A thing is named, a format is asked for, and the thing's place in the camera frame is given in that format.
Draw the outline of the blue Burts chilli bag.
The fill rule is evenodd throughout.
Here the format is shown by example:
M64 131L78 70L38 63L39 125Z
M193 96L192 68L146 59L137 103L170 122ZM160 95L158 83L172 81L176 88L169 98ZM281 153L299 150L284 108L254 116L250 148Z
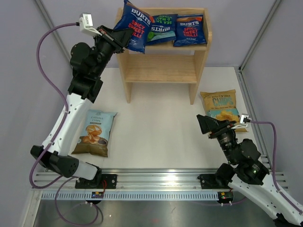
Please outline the blue Burts chilli bag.
M128 43L127 49L145 53L148 34L155 22L153 16L137 8L128 0L124 0L124 7L121 19L117 22L114 30L131 28L133 34Z
M174 47L206 44L203 31L203 14L178 15Z

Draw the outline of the blue Burts sea salt bag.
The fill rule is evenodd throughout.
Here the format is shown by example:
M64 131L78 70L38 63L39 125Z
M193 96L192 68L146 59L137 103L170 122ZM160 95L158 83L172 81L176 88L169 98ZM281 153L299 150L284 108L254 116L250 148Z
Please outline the blue Burts sea salt bag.
M155 45L176 40L177 14L153 16L154 22L147 36L146 45Z

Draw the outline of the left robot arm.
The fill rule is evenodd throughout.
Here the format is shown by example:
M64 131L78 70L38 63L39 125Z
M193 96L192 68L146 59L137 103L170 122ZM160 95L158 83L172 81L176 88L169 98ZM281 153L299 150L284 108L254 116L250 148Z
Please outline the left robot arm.
M37 165L57 173L59 175L57 179L62 177L79 178L86 181L91 188L98 188L102 184L101 168L70 156L69 149L74 132L101 90L103 85L100 79L101 74L113 54L124 52L134 30L132 28L110 29L105 26L99 26L97 29L92 28L94 46L78 43L71 50L72 80L68 94L64 95L42 69L40 48L44 39L57 29L79 25L79 22L74 22L56 26L46 32L37 45L38 68L45 80L63 99L63 109L43 143L40 146L34 145L30 150L35 162L30 170L29 182L36 189L50 186L50 184L38 186L34 183L33 175Z

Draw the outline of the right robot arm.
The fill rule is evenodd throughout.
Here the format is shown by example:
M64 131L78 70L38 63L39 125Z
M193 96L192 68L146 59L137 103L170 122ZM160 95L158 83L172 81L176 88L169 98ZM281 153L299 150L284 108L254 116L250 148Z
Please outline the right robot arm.
M203 134L216 139L227 159L214 174L200 174L202 189L237 190L264 210L277 227L301 227L303 206L290 196L276 181L273 169L269 170L259 158L261 153L251 139L241 143L236 129L246 128L253 121L242 114L240 122L217 120L198 114Z

